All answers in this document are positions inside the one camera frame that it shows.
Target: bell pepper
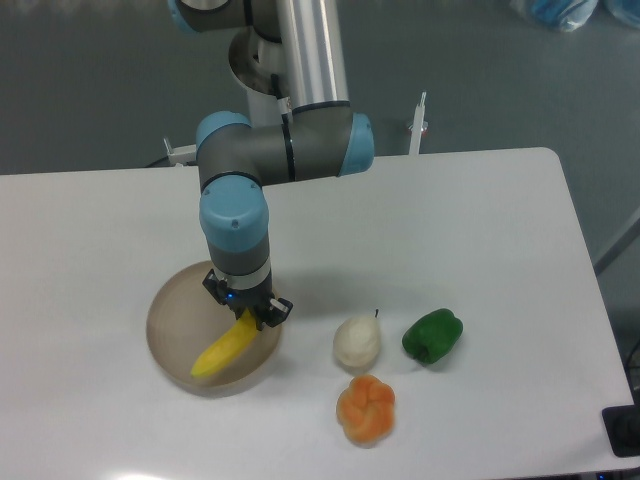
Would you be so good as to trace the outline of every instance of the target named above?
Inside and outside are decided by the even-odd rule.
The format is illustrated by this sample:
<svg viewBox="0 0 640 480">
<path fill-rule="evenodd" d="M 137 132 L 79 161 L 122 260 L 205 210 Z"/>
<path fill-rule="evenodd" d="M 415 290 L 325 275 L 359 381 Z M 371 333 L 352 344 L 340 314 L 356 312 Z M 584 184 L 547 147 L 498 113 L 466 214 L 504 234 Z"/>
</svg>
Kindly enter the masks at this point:
<svg viewBox="0 0 640 480">
<path fill-rule="evenodd" d="M 402 337 L 402 346 L 411 358 L 430 365 L 449 353 L 460 335 L 462 322 L 442 308 L 414 323 Z"/>
</svg>

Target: metal pole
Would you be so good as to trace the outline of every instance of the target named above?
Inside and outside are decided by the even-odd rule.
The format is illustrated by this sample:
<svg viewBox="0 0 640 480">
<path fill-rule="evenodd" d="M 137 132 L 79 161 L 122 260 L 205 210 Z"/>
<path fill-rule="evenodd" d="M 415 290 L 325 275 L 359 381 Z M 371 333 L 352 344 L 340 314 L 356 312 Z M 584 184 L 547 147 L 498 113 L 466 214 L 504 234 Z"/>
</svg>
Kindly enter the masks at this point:
<svg viewBox="0 0 640 480">
<path fill-rule="evenodd" d="M 335 0 L 277 0 L 293 109 L 349 100 Z"/>
</svg>

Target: white fruit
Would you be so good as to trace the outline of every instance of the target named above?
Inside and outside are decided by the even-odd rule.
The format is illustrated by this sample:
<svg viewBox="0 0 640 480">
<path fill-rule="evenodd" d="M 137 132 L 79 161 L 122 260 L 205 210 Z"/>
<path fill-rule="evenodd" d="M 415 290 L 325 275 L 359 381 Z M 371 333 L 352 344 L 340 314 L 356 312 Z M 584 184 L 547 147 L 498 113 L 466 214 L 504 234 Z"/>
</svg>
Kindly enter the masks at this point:
<svg viewBox="0 0 640 480">
<path fill-rule="evenodd" d="M 380 324 L 373 315 L 359 315 L 344 322 L 333 338 L 333 354 L 346 367 L 363 368 L 380 352 Z"/>
</svg>

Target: transparent bowl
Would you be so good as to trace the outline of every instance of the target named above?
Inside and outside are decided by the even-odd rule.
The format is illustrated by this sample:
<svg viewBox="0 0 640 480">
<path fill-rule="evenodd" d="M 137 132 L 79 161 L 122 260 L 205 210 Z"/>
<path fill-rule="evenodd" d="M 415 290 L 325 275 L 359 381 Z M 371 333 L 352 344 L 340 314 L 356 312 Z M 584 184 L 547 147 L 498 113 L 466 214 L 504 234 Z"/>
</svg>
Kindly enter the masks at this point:
<svg viewBox="0 0 640 480">
<path fill-rule="evenodd" d="M 178 272 L 157 293 L 147 317 L 147 344 L 164 373 L 198 395 L 232 395 L 260 382 L 282 336 L 282 325 L 265 327 L 254 341 L 220 372 L 191 377 L 200 354 L 235 323 L 227 307 L 218 305 L 202 286 L 213 265 L 201 262 Z"/>
</svg>

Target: yellow banana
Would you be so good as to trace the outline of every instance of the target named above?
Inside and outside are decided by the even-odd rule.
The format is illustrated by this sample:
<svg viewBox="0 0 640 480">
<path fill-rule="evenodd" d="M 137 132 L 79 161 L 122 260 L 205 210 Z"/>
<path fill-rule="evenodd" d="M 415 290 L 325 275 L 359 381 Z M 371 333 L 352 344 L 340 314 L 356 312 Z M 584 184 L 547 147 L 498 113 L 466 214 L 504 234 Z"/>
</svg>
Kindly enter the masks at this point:
<svg viewBox="0 0 640 480">
<path fill-rule="evenodd" d="M 256 320 L 247 309 L 236 323 L 196 360 L 191 376 L 202 378 L 219 372 L 251 344 L 258 330 Z"/>
</svg>

